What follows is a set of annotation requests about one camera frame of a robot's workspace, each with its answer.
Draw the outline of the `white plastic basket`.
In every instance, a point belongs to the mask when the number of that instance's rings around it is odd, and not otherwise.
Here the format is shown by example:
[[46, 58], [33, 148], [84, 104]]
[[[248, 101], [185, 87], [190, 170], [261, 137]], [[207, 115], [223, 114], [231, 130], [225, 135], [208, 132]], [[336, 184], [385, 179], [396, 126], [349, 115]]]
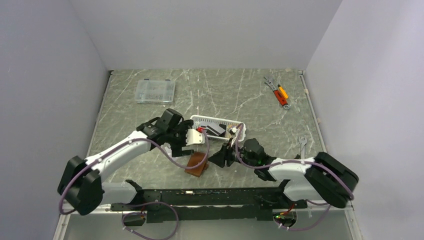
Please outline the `white plastic basket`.
[[193, 121], [194, 129], [202, 128], [206, 130], [206, 136], [211, 139], [228, 141], [236, 137], [238, 125], [242, 126], [238, 141], [242, 142], [246, 137], [246, 124], [240, 121], [203, 115], [192, 115], [189, 119]]

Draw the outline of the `brown leather card holder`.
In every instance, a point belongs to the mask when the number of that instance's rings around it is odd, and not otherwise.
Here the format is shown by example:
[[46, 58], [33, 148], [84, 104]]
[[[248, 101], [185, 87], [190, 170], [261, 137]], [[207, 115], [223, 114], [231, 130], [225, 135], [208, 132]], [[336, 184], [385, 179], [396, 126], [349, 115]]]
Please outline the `brown leather card holder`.
[[195, 151], [188, 160], [187, 167], [195, 167], [191, 169], [185, 169], [184, 172], [195, 176], [200, 177], [209, 167], [208, 158], [203, 161], [203, 158], [207, 156], [203, 152]]

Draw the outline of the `white striped card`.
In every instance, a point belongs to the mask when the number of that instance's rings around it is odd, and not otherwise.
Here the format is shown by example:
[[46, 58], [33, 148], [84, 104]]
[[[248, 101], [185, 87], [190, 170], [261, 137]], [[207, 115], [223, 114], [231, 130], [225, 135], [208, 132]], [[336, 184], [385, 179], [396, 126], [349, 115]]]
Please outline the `white striped card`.
[[226, 135], [227, 126], [221, 123], [201, 121], [200, 127], [206, 130], [208, 136], [224, 137]]

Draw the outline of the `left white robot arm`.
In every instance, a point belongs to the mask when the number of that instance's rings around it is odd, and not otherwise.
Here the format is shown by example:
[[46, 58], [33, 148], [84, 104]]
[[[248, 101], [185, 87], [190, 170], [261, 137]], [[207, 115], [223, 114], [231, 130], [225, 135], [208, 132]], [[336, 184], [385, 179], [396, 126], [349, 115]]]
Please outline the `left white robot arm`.
[[105, 204], [124, 204], [131, 210], [139, 209], [146, 201], [140, 185], [132, 180], [122, 183], [105, 183], [105, 180], [123, 165], [153, 149], [160, 150], [176, 164], [177, 157], [193, 153], [184, 147], [205, 143], [203, 132], [194, 129], [193, 125], [193, 120], [185, 120], [179, 112], [167, 108], [160, 117], [142, 123], [108, 149], [85, 159], [71, 158], [57, 188], [61, 196], [60, 214], [78, 212], [84, 216]]

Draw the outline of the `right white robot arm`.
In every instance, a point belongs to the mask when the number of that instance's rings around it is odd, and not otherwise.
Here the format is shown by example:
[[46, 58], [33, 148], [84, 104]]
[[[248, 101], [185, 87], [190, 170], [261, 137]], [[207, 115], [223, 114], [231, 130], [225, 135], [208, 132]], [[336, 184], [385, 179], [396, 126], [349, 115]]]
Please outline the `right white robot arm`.
[[246, 140], [242, 147], [224, 143], [209, 161], [220, 168], [239, 163], [263, 181], [279, 182], [282, 190], [275, 194], [275, 200], [282, 208], [306, 200], [345, 208], [355, 198], [353, 192], [359, 182], [356, 173], [326, 152], [303, 159], [283, 159], [267, 154], [255, 138]]

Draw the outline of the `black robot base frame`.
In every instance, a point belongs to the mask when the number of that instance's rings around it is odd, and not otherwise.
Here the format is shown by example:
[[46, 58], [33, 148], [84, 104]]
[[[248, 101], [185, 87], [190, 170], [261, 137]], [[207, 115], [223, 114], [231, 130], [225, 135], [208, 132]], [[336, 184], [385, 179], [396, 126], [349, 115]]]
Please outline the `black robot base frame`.
[[147, 223], [255, 219], [271, 221], [281, 210], [306, 209], [305, 200], [292, 201], [281, 187], [145, 189], [141, 199], [113, 203], [113, 212], [144, 211]]

